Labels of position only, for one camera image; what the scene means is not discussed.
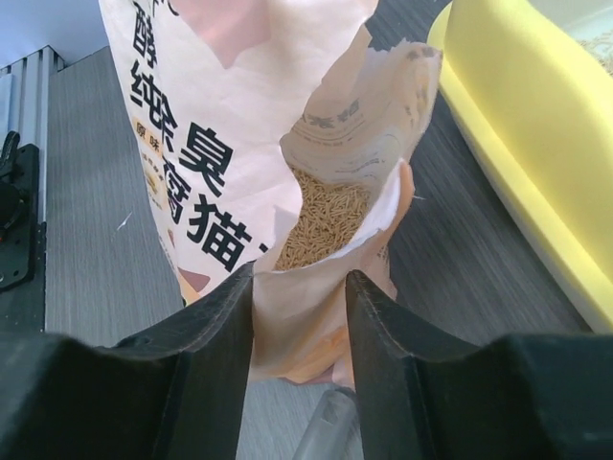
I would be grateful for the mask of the pink cat litter bag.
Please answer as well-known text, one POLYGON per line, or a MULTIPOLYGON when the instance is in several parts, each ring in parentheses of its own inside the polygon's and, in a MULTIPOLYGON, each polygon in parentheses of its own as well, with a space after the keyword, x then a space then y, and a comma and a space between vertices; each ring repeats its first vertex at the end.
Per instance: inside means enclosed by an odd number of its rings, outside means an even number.
POLYGON ((442 53, 371 47, 374 1, 103 1, 160 243, 192 304, 253 263, 252 380, 352 386, 345 279, 388 242, 442 53))

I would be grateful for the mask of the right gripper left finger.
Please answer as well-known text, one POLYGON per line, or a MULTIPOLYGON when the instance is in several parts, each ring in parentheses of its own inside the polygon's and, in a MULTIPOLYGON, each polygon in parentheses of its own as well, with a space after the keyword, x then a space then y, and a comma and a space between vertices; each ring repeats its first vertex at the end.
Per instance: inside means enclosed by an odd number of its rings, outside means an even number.
POLYGON ((5 459, 232 459, 252 354, 253 266, 111 348, 1 337, 5 459))

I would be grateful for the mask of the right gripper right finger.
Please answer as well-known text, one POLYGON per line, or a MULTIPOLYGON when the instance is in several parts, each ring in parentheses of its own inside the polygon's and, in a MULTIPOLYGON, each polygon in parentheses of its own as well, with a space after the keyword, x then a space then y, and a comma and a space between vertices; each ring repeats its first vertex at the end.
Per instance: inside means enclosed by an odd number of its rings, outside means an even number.
POLYGON ((346 279, 368 459, 608 459, 612 338, 513 333, 475 346, 360 271, 346 279))

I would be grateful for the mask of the clear plastic scoop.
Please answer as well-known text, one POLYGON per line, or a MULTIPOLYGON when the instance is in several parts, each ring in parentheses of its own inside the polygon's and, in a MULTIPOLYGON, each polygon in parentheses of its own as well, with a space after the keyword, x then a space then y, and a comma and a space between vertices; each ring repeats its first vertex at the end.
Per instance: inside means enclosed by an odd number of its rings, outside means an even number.
POLYGON ((292 459, 342 459, 356 420, 354 393, 343 387, 326 390, 312 413, 292 459))

